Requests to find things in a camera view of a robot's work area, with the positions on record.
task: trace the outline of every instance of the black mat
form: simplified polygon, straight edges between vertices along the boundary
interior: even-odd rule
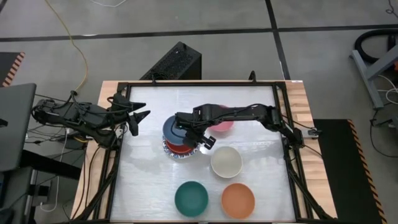
[[[0,52],[0,86],[11,84],[24,57],[23,52]]]
[[[346,119],[314,119],[339,220],[386,224],[355,127]]]

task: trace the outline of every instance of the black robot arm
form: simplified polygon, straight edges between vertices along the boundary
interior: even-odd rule
[[[207,128],[223,121],[258,121],[266,129],[282,133],[291,146],[302,147],[303,144],[302,133],[299,129],[290,128],[275,107],[262,104],[235,108],[205,104],[195,107],[192,113],[177,112],[175,121],[177,128],[187,131],[183,142],[190,147],[203,143],[207,149],[211,149],[216,139],[211,136],[206,138],[204,133]]]
[[[129,115],[146,104],[132,103],[120,93],[109,97],[108,101],[112,102],[108,109],[91,103],[79,103],[72,92],[69,99],[62,104],[53,100],[40,100],[33,107],[32,116],[41,124],[61,124],[72,128],[84,136],[91,136],[100,147],[111,149],[117,139],[113,130],[116,125],[127,122],[131,134],[137,136],[138,124],[150,111]]]

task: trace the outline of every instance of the yellow and black striped tape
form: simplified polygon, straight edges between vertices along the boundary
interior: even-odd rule
[[[3,87],[7,87],[7,86],[11,85],[11,82],[14,79],[15,75],[17,74],[17,70],[20,67],[24,57],[25,57],[25,53],[21,52],[21,53],[19,53],[17,58],[15,58],[15,61],[12,64],[12,67],[10,68],[10,71],[8,72],[6,79],[2,83]]]
[[[384,215],[383,208],[381,207],[381,202],[379,200],[379,196],[377,194],[377,190],[376,190],[376,188],[374,186],[373,179],[371,177],[371,172],[369,171],[368,164],[366,163],[365,155],[364,155],[362,147],[361,147],[361,143],[359,143],[359,138],[358,138],[358,135],[356,134],[356,131],[355,131],[354,123],[350,119],[348,119],[347,122],[349,123],[349,125],[351,127],[351,130],[353,132],[354,140],[356,142],[356,147],[358,149],[359,156],[361,157],[361,160],[362,160],[363,169],[365,170],[366,176],[368,177],[368,182],[369,182],[369,185],[370,185],[372,193],[373,193],[373,198],[374,198],[374,201],[376,203],[376,207],[379,210],[379,215],[380,215],[382,224],[387,224],[387,220],[386,220],[386,217]]]

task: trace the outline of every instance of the pink bowl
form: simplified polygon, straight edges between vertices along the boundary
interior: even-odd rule
[[[228,131],[229,129],[231,129],[233,124],[233,121],[224,121],[216,126],[210,127],[210,130],[218,132]]]

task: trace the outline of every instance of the gray floor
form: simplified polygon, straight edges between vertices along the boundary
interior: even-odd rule
[[[278,27],[398,22],[385,13],[387,0],[271,1]],[[75,35],[271,27],[265,2],[260,0],[127,0],[117,8],[101,7],[89,0],[50,2]],[[392,2],[398,9],[396,1]],[[44,0],[8,0],[0,13],[0,30],[0,37],[66,35]],[[371,146],[372,103],[353,61],[348,58],[355,39],[363,32],[365,30],[286,32],[280,33],[280,38],[291,79],[304,80],[313,117],[354,121],[386,218],[389,223],[398,223],[398,159],[384,157]],[[78,40],[76,44],[85,53],[89,65],[88,81],[81,90],[80,100],[96,103],[103,80],[139,79],[178,41],[203,54],[203,79],[247,79],[251,70],[255,70],[260,79],[284,79],[272,33]],[[365,49],[376,56],[385,52],[385,46],[383,38],[365,43]],[[2,42],[0,51],[26,53],[13,84],[35,82],[37,92],[43,95],[66,98],[84,76],[83,62],[66,40]],[[380,87],[390,88],[383,80]],[[389,106],[380,112],[380,118],[397,109],[398,106]],[[385,153],[398,155],[396,139],[392,130],[374,130],[374,141]],[[62,145],[50,142],[26,148],[51,156],[59,154]],[[73,152],[65,160],[72,162],[80,153]],[[52,213],[38,208],[37,222],[65,221],[61,204],[73,198],[76,185],[76,181],[62,179],[60,205]],[[72,202],[66,205],[68,214],[71,206]]]

